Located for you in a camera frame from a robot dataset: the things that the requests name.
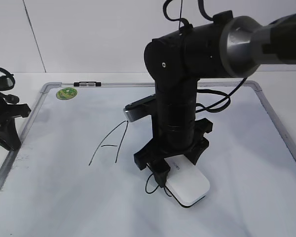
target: white surface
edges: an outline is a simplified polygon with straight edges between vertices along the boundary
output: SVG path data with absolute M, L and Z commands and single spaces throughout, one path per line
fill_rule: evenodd
M 0 67 L 44 72 L 22 0 L 0 0 Z
M 296 237 L 296 163 L 251 88 L 241 88 L 228 110 L 197 116 L 214 123 L 197 163 L 211 189 L 189 210 L 162 189 L 144 192 L 150 172 L 140 171 L 132 154 L 151 138 L 149 117 L 129 124 L 117 164 L 116 148 L 102 148 L 88 166 L 124 119 L 118 108 L 153 88 L 79 88 L 69 101 L 56 99 L 57 91 L 48 94 L 0 192 L 0 237 Z M 124 128 L 106 144 L 118 144 Z
M 102 81 L 102 82 L 152 82 L 147 73 L 109 73 L 109 74 L 15 74 L 16 85 L 10 93 L 20 97 L 20 103 L 28 103 L 32 108 L 41 87 L 50 81 Z M 281 122 L 296 144 L 296 72 L 257 72 L 250 77 L 257 81 Z M 18 131 L 25 121 L 16 119 Z M 7 152 L 0 147 L 0 166 Z
M 164 0 L 26 0 L 48 72 L 145 72 L 143 52 L 152 38 L 178 28 L 162 13 Z M 209 15 L 232 9 L 263 25 L 296 13 L 296 0 L 206 0 Z M 180 1 L 169 5 L 177 18 Z M 209 23 L 197 0 L 185 0 L 183 17 L 195 26 Z M 296 66 L 262 66 L 261 71 L 296 70 Z
M 208 179 L 184 155 L 165 159 L 170 166 L 166 187 L 183 206 L 192 206 L 210 188 Z

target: whiteboard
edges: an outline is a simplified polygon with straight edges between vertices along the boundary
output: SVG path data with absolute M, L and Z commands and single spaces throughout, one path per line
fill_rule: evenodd
M 153 87 L 79 87 L 67 101 L 56 98 L 59 89 L 42 91 L 1 189 L 0 237 L 296 237 L 296 162 L 260 91 L 242 87 L 225 111 L 197 114 L 214 123 L 197 163 L 211 189 L 184 209 L 162 189 L 145 193 L 150 171 L 136 167 L 133 153 L 151 139 L 149 117 L 129 123 L 116 164 L 117 148 L 103 147 L 88 166 L 102 138 L 125 120 L 123 107 L 153 94 Z M 104 144 L 117 145 L 124 129 Z M 148 189 L 155 186 L 151 180 Z

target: black stand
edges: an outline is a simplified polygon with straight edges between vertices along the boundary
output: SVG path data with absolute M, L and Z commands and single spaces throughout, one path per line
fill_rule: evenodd
M 7 150 L 17 150 L 21 146 L 16 132 L 14 118 L 29 116 L 31 110 L 27 104 L 9 105 L 0 97 L 0 145 Z
M 170 166 L 164 160 L 168 157 L 185 155 L 194 165 L 199 156 L 209 147 L 209 141 L 204 137 L 204 133 L 212 131 L 213 123 L 203 118 L 195 121 L 194 138 L 192 144 L 184 150 L 174 150 L 169 147 L 160 135 L 158 129 L 158 114 L 156 108 L 155 95 L 136 101 L 127 105 L 124 112 L 130 122 L 151 115 L 152 120 L 152 139 L 137 153 L 134 160 L 140 170 L 147 166 L 153 172 L 154 178 L 160 187 L 164 187 Z

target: round sticker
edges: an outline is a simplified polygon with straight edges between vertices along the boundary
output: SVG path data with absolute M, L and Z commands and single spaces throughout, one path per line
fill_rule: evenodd
M 61 89 L 57 92 L 56 97 L 60 100 L 70 100 L 77 95 L 77 90 L 71 87 Z

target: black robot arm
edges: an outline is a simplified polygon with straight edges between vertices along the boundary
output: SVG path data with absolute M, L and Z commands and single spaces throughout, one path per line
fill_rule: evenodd
M 163 8 L 167 19 L 171 1 Z M 140 170 L 152 170 L 160 187 L 170 171 L 165 158 L 185 155 L 195 165 L 209 146 L 204 133 L 213 124 L 205 118 L 195 121 L 200 78 L 247 78 L 260 64 L 296 64 L 296 14 L 268 26 L 248 16 L 234 18 L 232 11 L 209 20 L 213 23 L 193 27 L 186 19 L 174 19 L 184 26 L 146 46 L 145 65 L 155 81 L 155 95 L 124 109 L 130 121 L 151 115 L 153 138 L 134 160 Z M 230 96 L 225 97 L 230 103 Z

